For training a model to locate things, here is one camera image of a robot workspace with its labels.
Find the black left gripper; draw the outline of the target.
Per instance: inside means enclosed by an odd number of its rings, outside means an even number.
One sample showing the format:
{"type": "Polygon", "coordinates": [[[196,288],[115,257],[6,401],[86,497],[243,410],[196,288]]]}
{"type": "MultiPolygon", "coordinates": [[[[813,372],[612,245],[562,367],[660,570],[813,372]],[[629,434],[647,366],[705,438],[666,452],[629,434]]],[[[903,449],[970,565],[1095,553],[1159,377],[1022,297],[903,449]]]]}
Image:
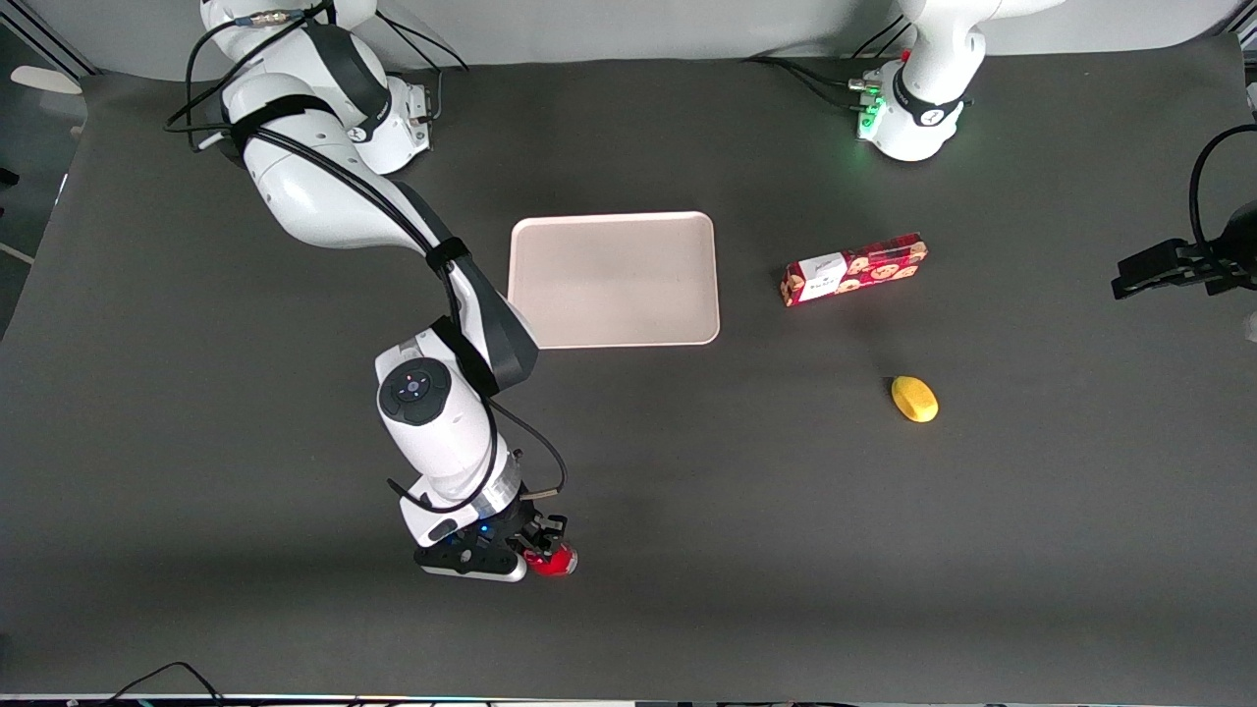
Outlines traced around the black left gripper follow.
{"type": "Polygon", "coordinates": [[[1213,239],[1204,237],[1197,201],[1188,204],[1188,215],[1190,244],[1168,239],[1120,260],[1114,299],[1164,287],[1205,286],[1208,296],[1256,291],[1256,201],[1234,210],[1213,239]]]}

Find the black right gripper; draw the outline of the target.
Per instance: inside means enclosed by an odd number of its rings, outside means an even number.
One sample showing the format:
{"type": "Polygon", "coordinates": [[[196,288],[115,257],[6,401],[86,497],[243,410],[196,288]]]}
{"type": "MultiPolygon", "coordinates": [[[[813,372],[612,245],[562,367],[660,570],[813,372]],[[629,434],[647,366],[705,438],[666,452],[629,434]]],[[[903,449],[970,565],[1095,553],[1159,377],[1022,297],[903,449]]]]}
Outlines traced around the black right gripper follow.
{"type": "Polygon", "coordinates": [[[538,515],[537,509],[505,509],[454,533],[459,552],[512,551],[525,564],[549,564],[557,552],[557,540],[563,540],[566,516],[538,515]]]}

